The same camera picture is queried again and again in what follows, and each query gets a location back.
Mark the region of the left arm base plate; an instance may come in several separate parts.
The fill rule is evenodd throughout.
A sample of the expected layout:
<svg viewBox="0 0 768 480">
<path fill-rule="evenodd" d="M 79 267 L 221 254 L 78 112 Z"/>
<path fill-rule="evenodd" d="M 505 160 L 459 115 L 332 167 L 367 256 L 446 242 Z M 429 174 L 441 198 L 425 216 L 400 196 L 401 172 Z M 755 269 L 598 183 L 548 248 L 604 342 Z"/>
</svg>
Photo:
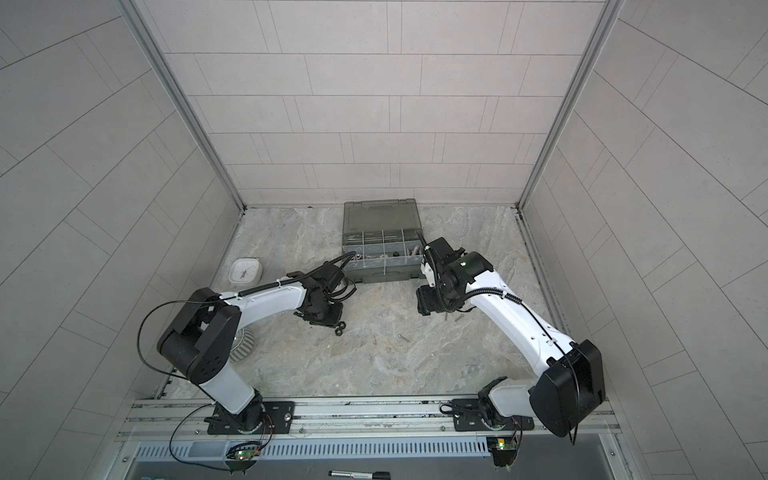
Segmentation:
<svg viewBox="0 0 768 480">
<path fill-rule="evenodd" d="M 209 435 L 287 434 L 294 410 L 295 403 L 290 401 L 261 402 L 239 414 L 233 414 L 216 404 L 213 413 L 205 417 L 204 421 Z"/>
</svg>

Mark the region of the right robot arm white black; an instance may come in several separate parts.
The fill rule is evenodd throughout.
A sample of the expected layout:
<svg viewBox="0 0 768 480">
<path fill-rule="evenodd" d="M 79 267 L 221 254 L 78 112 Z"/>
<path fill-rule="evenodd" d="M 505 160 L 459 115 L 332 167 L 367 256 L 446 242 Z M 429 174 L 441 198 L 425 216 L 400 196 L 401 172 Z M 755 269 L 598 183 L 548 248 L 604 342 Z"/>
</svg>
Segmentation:
<svg viewBox="0 0 768 480">
<path fill-rule="evenodd" d="M 558 437 L 576 439 L 578 425 L 606 399 L 602 354 L 589 340 L 575 342 L 535 313 L 477 252 L 454 249 L 442 237 L 423 237 L 417 309 L 467 313 L 478 309 L 517 346 L 537 380 L 528 389 L 539 422 Z"/>
</svg>

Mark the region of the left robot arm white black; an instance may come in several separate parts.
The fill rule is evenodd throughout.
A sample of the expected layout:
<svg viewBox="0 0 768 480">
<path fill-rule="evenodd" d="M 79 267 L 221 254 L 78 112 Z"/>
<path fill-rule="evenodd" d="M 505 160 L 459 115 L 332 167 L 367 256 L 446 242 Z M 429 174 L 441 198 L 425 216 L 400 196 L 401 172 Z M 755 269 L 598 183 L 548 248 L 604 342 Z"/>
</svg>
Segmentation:
<svg viewBox="0 0 768 480">
<path fill-rule="evenodd" d="M 343 302 L 356 291 L 344 268 L 353 257 L 345 253 L 307 273 L 291 272 L 238 293 L 200 288 L 177 302 L 181 309 L 156 349 L 173 367 L 168 376 L 189 381 L 214 401 L 205 419 L 210 433 L 249 434 L 266 424 L 262 395 L 233 367 L 255 346 L 248 326 L 291 312 L 311 326 L 344 333 Z"/>
</svg>

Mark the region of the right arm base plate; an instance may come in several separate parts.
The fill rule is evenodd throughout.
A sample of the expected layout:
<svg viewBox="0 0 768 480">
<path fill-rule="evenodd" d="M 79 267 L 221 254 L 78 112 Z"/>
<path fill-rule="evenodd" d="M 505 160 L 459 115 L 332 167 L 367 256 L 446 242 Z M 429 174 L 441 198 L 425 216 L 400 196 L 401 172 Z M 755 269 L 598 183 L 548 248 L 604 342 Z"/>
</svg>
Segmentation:
<svg viewBox="0 0 768 480">
<path fill-rule="evenodd" d="M 525 432 L 535 428 L 532 417 L 502 416 L 489 400 L 453 399 L 441 404 L 439 411 L 453 418 L 454 428 L 458 432 Z"/>
</svg>

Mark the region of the green plastic organizer box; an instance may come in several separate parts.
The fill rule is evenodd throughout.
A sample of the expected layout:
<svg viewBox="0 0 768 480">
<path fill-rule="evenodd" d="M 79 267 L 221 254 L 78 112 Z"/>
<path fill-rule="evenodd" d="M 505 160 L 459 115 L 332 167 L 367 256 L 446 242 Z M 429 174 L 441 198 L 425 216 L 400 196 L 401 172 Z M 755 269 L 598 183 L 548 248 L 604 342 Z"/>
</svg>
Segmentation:
<svg viewBox="0 0 768 480">
<path fill-rule="evenodd" d="M 353 258 L 344 267 L 356 283 L 406 281 L 422 276 L 422 224 L 414 199 L 344 204 L 342 251 Z"/>
</svg>

